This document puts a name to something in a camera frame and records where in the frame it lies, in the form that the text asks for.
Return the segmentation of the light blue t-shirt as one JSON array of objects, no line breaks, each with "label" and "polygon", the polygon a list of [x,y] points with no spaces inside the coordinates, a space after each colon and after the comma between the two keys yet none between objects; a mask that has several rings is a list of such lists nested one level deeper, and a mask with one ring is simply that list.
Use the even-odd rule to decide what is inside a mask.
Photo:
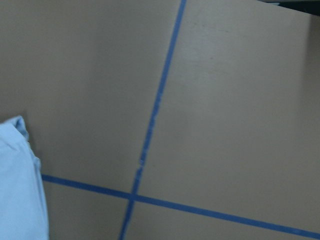
[{"label": "light blue t-shirt", "polygon": [[32,151],[22,116],[0,125],[0,238],[50,238],[41,162]]}]

